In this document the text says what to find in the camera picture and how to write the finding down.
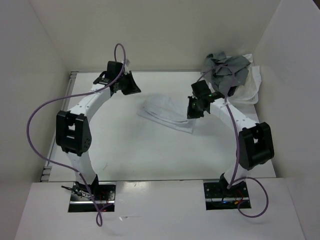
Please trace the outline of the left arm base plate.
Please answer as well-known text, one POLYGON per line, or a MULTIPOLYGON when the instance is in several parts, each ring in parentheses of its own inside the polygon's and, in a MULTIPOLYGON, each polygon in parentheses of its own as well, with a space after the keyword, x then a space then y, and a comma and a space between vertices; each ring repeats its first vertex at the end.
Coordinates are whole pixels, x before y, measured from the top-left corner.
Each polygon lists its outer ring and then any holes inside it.
MULTIPOLYGON (((70 201, 69 213, 89 213, 96 212, 93 201, 85 187, 79 188, 74 182, 72 187, 62 186, 62 188, 69 190, 70 201)), ((94 195, 95 202, 102 212, 115 211, 116 199, 116 183, 115 182, 99 182, 98 193, 94 195)))

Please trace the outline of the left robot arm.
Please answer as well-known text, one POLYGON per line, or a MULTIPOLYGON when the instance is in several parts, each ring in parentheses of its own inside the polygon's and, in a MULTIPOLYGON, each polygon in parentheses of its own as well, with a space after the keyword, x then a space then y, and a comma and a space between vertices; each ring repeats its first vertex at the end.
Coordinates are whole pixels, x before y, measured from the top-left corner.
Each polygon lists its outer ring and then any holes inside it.
POLYGON ((140 93, 129 70, 129 60, 109 61, 107 69, 93 82, 89 94, 74 107, 59 111, 56 115, 56 144, 66 153, 71 167, 76 169, 73 190, 81 191, 88 200, 96 199, 101 193, 99 179, 93 170, 89 156, 92 144, 90 121, 100 107, 117 91, 123 95, 140 93))

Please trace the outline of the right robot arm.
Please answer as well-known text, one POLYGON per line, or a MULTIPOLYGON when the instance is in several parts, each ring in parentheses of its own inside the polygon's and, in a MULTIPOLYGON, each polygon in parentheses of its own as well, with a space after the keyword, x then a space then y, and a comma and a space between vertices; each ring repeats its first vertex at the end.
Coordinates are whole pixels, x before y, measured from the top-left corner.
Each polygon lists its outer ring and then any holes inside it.
POLYGON ((188 119, 203 118, 207 112, 234 131, 236 160, 219 179, 220 193, 229 197, 248 177, 249 171, 274 157, 271 127, 266 122, 259 123, 244 115, 222 93, 212 92, 205 80, 193 83, 191 89, 192 96, 188 97, 188 119))

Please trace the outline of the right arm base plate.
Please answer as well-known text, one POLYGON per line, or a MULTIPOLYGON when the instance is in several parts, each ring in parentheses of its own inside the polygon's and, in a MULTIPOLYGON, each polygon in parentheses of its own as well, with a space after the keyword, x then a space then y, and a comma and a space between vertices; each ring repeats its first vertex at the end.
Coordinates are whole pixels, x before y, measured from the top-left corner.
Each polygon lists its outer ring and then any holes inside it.
POLYGON ((205 207, 207 211, 213 210, 233 210, 250 209, 251 203, 247 184, 242 181, 231 189, 218 180, 209 180, 203 182, 205 207))

